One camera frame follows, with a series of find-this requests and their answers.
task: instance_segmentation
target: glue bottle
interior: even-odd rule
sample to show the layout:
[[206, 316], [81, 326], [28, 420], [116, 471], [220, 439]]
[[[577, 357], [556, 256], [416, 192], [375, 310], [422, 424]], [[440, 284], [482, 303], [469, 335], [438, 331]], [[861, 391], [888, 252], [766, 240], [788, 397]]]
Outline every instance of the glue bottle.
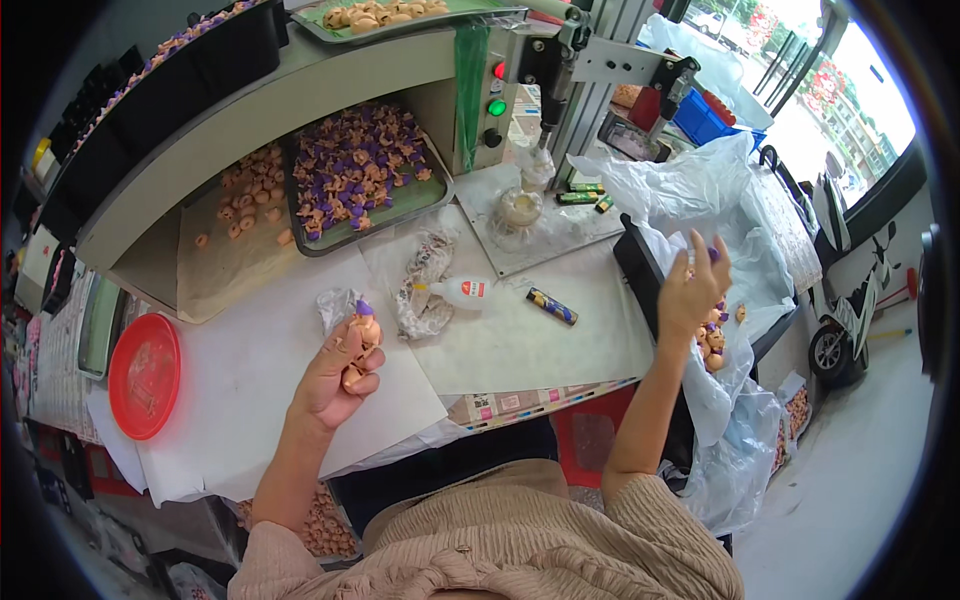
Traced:
[[444, 300], [466, 310], [483, 310], [488, 304], [493, 289], [490, 280], [480, 276], [454, 276], [446, 281], [423, 285], [414, 284], [418, 290], [429, 290]]

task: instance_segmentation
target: person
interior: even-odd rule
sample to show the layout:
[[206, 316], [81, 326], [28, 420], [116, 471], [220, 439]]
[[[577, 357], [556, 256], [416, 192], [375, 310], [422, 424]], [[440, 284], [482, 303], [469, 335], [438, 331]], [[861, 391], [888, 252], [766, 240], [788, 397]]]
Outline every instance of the person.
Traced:
[[723, 240], [714, 238], [720, 257], [711, 265], [703, 238], [695, 230], [690, 238], [695, 277], [687, 278], [689, 257], [679, 252], [658, 298], [656, 358], [604, 467], [604, 514], [568, 499], [557, 462], [514, 460], [381, 511], [361, 528], [365, 558], [323, 572], [295, 532], [333, 433], [378, 388], [375, 369], [386, 359], [379, 350], [371, 355], [372, 372], [354, 384], [355, 395], [347, 393], [341, 373], [361, 342], [358, 331], [340, 324], [287, 410], [229, 596], [742, 598], [731, 557], [656, 475], [694, 333], [730, 286]]

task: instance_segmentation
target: purple hat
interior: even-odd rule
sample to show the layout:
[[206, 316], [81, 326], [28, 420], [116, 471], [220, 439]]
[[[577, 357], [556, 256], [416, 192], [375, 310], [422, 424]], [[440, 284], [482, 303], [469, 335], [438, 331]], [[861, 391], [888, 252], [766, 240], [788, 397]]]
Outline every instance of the purple hat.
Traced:
[[373, 309], [363, 299], [357, 301], [357, 314], [363, 317], [369, 317], [373, 314]]

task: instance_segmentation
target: hand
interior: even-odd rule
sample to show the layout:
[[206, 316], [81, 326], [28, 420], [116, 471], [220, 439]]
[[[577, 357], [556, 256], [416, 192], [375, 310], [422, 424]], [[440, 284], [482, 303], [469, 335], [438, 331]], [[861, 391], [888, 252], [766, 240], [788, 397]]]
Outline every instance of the hand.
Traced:
[[360, 330], [355, 326], [348, 326], [349, 319], [351, 318], [334, 328], [320, 351], [307, 365], [290, 405], [291, 410], [302, 411], [315, 417], [321, 427], [330, 433], [349, 419], [364, 398], [380, 386], [380, 376], [372, 371], [386, 361], [383, 350], [374, 350], [367, 360], [357, 363], [368, 373], [351, 386], [355, 394], [344, 390], [340, 385], [343, 371], [362, 351]]
[[727, 245], [720, 236], [713, 236], [713, 246], [720, 252], [720, 258], [712, 265], [704, 238], [696, 229], [690, 230], [690, 241], [693, 242], [694, 277], [687, 279], [689, 255], [686, 250], [681, 250], [673, 261], [673, 268], [660, 288], [660, 297], [657, 299], [657, 312], [660, 315], [658, 346], [676, 343], [684, 351], [710, 308], [720, 301], [731, 284], [730, 257]]

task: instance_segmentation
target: left hand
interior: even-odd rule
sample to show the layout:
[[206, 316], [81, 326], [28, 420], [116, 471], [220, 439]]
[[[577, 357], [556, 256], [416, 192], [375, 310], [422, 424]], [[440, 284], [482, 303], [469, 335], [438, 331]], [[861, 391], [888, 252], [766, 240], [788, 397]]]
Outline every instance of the left hand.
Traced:
[[364, 398], [380, 386], [380, 376], [372, 371], [387, 359], [383, 350], [374, 350], [366, 361], [358, 363], [368, 373], [351, 386], [355, 393], [344, 390], [341, 385], [343, 371], [362, 351], [360, 330], [348, 326], [350, 320], [352, 317], [340, 322], [330, 337], [326, 338], [320, 351], [307, 365], [290, 405], [291, 410], [316, 418], [329, 433], [349, 419]]

